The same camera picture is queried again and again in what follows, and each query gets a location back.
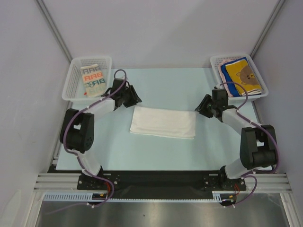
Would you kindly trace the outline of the left white plastic basket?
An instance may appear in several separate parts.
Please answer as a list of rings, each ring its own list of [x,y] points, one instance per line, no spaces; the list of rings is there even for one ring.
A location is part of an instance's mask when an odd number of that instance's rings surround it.
[[[77,57],[71,61],[67,77],[62,91],[62,99],[71,101],[74,104],[91,104],[98,100],[98,97],[87,97],[86,89],[81,75],[81,67],[97,64],[103,73],[106,88],[110,87],[112,58],[109,56],[85,56]]]

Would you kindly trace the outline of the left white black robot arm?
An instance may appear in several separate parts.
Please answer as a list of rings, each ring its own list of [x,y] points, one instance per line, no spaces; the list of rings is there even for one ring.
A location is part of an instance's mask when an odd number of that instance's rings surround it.
[[[89,151],[94,142],[96,121],[121,106],[128,108],[141,101],[133,85],[126,80],[115,79],[112,87],[98,101],[82,110],[69,108],[66,111],[60,142],[67,153],[76,157],[81,171],[89,176],[87,182],[93,189],[104,185],[104,177],[99,175],[102,166]]]

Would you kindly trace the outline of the aluminium corner post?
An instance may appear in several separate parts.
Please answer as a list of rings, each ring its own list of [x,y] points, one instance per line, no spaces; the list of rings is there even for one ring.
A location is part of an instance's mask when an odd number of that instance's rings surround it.
[[[281,13],[284,5],[287,3],[287,0],[278,0],[268,18],[268,20],[265,23],[265,26],[263,27],[260,35],[258,36],[258,39],[252,49],[252,51],[250,52],[250,57],[254,58],[258,52],[258,50],[260,49],[262,43],[264,42],[266,36],[268,35],[271,27],[273,26],[273,24],[275,23],[277,17],[279,16],[279,14]]]
[[[34,0],[36,6],[38,7],[42,17],[44,18],[49,30],[51,31],[53,37],[55,38],[59,48],[61,49],[62,53],[64,54],[66,60],[71,63],[73,57],[69,51],[68,46],[66,45],[47,5],[45,4],[44,0]]]

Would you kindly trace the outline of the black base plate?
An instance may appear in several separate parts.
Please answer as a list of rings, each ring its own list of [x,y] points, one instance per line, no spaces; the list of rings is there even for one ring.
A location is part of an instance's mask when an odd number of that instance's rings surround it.
[[[78,178],[77,189],[87,191],[110,191],[120,199],[206,199],[213,191],[243,192],[242,179],[228,180],[221,185],[220,171],[103,171],[96,179],[85,174]]]

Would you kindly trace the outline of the left aluminium corner post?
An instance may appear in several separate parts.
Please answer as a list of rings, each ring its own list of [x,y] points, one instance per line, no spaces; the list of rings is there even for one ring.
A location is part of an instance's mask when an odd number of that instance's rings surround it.
[[[42,17],[44,18],[49,30],[51,31],[53,37],[55,38],[59,48],[61,49],[62,53],[64,54],[66,60],[71,63],[73,57],[69,51],[68,46],[66,45],[47,5],[45,4],[44,0],[34,0],[36,6],[38,7]]]

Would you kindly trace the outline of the white towel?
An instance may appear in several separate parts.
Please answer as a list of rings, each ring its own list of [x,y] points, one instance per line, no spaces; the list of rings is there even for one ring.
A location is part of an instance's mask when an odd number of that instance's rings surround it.
[[[196,113],[137,106],[134,108],[130,132],[176,139],[194,139]]]

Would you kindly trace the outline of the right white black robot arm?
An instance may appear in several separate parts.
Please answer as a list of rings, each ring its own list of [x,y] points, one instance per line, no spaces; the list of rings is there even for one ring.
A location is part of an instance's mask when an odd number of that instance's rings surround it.
[[[271,125],[260,125],[240,113],[240,108],[229,104],[225,89],[214,88],[211,95],[205,95],[195,109],[207,118],[216,118],[233,128],[240,136],[240,157],[223,166],[218,176],[218,185],[229,190],[240,179],[258,168],[278,166],[278,146],[275,129]]]

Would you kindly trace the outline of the pink towel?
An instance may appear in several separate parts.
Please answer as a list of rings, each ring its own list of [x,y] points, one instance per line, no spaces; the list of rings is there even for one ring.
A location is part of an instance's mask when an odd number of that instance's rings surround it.
[[[226,78],[225,78],[225,75],[223,74],[222,69],[221,69],[221,66],[223,66],[224,64],[226,64],[226,63],[228,63],[228,62],[231,62],[231,60],[230,60],[230,59],[223,60],[223,61],[218,65],[218,71],[219,71],[221,80],[222,80],[222,82],[224,83],[223,86],[224,86],[225,90],[226,90],[227,93],[228,93],[228,96],[229,96],[229,97],[233,97],[232,93],[231,93],[230,90],[229,90],[228,85],[225,84]]]

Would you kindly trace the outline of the printed letters towel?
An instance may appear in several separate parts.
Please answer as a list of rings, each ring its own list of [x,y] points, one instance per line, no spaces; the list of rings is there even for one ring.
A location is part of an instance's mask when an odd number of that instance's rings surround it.
[[[87,97],[98,97],[106,91],[106,81],[98,64],[81,67],[82,81]]]

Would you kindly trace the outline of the right aluminium corner post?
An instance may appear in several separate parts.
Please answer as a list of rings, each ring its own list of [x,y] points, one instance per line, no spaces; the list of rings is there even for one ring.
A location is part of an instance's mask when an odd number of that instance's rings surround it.
[[[252,51],[250,52],[250,57],[254,58],[258,52],[258,50],[260,49],[262,43],[264,42],[266,36],[268,35],[271,27],[273,26],[273,24],[275,23],[277,17],[279,16],[279,14],[281,13],[284,5],[287,3],[287,0],[278,0],[268,18],[268,20],[265,23],[265,26],[263,27],[260,35],[258,36],[258,39],[252,49]]]

